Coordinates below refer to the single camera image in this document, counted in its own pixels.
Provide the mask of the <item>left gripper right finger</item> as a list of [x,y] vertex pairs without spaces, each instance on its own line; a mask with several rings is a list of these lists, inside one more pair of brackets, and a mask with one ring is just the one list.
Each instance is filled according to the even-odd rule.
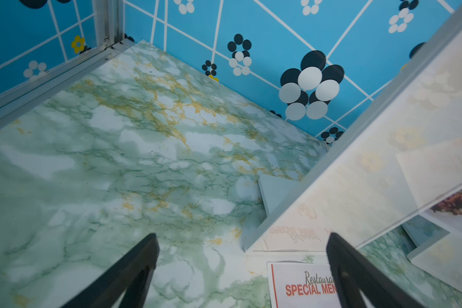
[[366,307],[364,297],[374,307],[422,307],[339,234],[330,234],[326,252],[341,307]]

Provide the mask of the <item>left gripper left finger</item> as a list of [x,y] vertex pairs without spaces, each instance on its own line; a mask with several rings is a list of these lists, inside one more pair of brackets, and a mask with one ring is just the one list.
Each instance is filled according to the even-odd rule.
[[149,234],[64,307],[143,307],[159,256],[156,234]]

